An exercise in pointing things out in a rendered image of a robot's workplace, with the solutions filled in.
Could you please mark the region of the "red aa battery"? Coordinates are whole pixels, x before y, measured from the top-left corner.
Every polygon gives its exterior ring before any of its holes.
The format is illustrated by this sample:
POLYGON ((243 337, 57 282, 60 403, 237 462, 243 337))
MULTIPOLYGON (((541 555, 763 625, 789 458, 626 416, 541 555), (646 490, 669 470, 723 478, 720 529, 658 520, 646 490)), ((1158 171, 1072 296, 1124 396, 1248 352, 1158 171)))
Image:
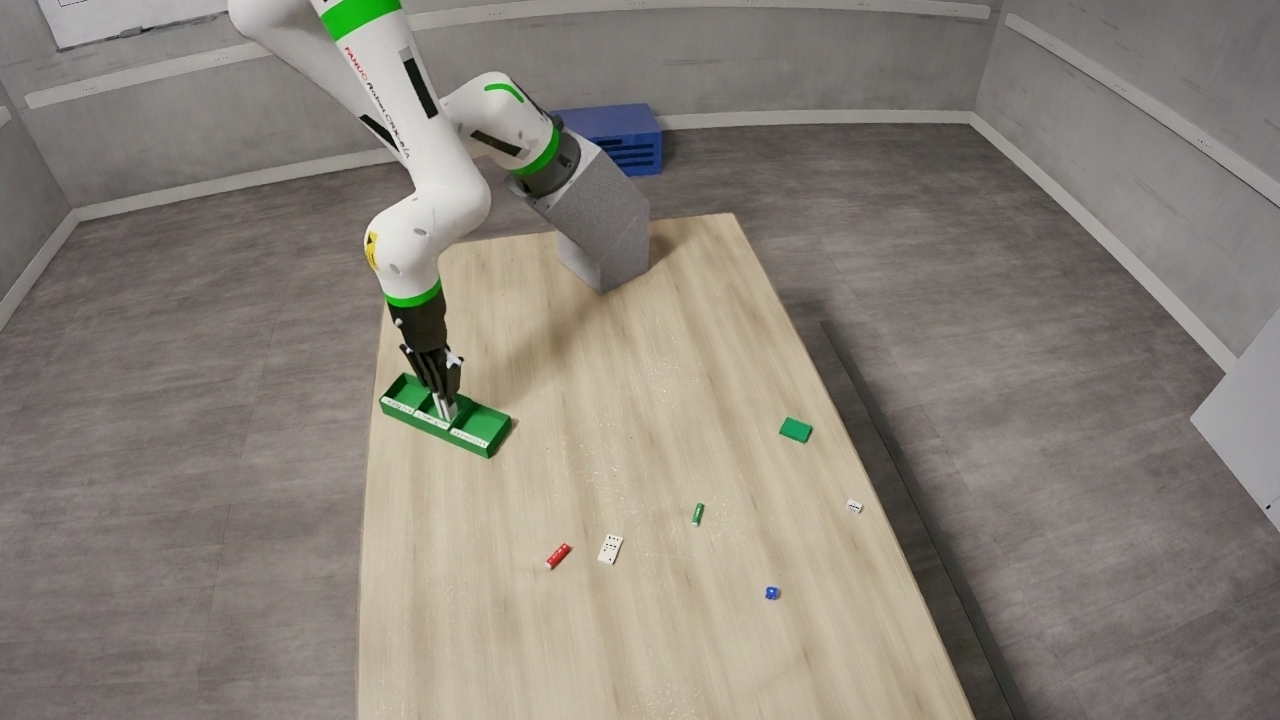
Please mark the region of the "red aa battery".
POLYGON ((570 551, 568 544, 566 543, 561 544, 561 547, 556 550, 554 553, 550 555, 550 559, 548 559, 547 562, 544 562, 545 568, 548 568, 549 570, 550 568, 554 568, 556 562, 558 562, 568 551, 570 551))

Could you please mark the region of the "green rack of labelled bins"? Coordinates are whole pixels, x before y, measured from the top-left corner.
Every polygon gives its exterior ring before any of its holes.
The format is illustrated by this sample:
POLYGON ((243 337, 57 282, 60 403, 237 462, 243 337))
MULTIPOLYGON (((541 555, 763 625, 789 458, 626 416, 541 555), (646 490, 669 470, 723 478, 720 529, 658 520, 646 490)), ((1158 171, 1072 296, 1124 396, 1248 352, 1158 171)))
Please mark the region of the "green rack of labelled bins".
POLYGON ((476 404, 460 393, 454 395, 458 413, 452 423, 442 419, 433 392, 424 388, 416 375, 406 372, 401 373, 378 401, 383 414, 486 459, 492 457, 512 427, 506 413, 476 404))

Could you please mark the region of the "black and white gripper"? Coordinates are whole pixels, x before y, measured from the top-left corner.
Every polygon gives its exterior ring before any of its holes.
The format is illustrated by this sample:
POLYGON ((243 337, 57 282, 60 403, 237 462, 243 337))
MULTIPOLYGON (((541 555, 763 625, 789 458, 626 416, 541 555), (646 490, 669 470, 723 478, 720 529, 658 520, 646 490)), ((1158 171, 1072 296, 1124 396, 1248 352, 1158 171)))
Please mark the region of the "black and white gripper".
POLYGON ((401 331, 401 333, 404 340, 399 346, 401 351, 408 359, 421 386, 433 392, 440 418, 445 416, 447 421, 451 421, 458 413, 454 395, 460 391, 461 364, 465 363, 465 357, 454 357, 451 354, 451 347, 447 345, 445 319, 443 318, 428 331, 401 331), (426 379, 424 379, 425 377, 426 379))

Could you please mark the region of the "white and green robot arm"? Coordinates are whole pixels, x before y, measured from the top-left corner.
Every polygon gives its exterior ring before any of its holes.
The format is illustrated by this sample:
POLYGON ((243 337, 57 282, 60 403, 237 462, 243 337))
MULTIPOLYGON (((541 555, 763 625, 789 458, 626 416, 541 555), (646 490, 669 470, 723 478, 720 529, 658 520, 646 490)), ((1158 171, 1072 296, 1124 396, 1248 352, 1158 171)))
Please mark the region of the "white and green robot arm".
POLYGON ((436 260, 492 208, 471 159, 492 158, 531 197, 561 190, 579 168, 581 147, 558 132, 561 115, 500 72, 438 100, 399 0, 228 0, 228 12, 241 35, 335 97, 410 170, 416 192, 365 234, 401 331, 428 331, 445 316, 436 260))

